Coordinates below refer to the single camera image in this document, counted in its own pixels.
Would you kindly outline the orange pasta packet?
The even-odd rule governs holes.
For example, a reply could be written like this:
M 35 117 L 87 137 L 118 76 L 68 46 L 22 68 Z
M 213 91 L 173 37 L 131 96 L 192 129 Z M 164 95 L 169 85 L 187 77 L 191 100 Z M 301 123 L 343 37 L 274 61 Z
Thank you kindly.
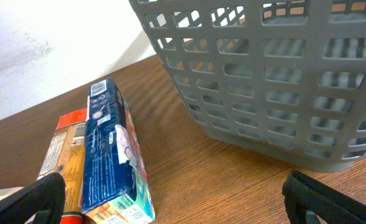
M 83 169 L 85 163 L 86 109 L 59 117 L 38 178 L 58 172 L 65 181 L 62 223 L 82 224 Z

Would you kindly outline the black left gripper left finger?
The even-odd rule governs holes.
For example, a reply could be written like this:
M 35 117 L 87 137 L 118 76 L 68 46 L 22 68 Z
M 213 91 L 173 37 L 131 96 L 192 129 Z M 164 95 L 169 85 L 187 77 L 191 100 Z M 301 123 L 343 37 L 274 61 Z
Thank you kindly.
M 55 172 L 0 200 L 0 223 L 59 224 L 65 205 L 65 181 Z

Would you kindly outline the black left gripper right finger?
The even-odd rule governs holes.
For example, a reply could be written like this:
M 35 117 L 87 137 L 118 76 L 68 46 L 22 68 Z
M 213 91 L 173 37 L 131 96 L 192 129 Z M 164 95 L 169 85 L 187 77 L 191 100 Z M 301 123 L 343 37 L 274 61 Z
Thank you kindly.
M 291 223 L 366 223 L 366 205 L 298 170 L 288 174 L 282 194 Z

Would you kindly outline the blue food box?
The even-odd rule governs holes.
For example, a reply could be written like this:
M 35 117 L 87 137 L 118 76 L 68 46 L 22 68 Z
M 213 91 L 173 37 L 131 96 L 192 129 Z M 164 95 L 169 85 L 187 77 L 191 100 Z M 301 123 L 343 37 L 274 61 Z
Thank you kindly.
M 88 90 L 82 212 L 95 223 L 155 220 L 134 122 L 112 78 Z

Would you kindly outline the grey plastic basket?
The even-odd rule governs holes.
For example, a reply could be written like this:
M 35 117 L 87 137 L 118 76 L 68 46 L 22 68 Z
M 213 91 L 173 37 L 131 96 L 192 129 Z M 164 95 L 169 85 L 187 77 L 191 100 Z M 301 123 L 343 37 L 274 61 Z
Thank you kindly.
M 132 0 L 210 137 L 305 169 L 366 158 L 366 0 Z

